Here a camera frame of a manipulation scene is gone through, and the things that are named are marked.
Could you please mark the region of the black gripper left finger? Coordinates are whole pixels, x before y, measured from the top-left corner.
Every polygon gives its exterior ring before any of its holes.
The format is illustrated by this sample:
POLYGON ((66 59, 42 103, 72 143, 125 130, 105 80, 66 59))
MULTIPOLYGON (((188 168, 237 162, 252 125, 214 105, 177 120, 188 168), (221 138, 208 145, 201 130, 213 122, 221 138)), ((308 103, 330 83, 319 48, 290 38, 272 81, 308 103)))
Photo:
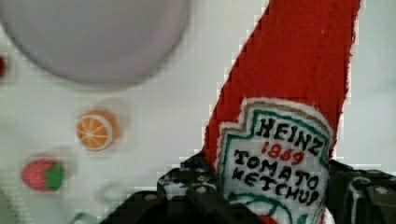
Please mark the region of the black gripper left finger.
POLYGON ((264 224, 241 203, 228 203, 202 152, 129 196, 100 224, 264 224))

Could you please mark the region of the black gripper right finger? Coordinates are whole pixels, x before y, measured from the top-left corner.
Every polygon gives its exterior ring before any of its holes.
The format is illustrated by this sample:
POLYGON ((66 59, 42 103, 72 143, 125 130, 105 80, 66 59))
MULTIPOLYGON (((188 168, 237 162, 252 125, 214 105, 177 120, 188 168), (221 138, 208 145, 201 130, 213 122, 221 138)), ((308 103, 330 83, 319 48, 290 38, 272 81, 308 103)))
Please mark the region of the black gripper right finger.
POLYGON ((326 206, 335 224, 396 224, 394 175, 330 161, 326 206))

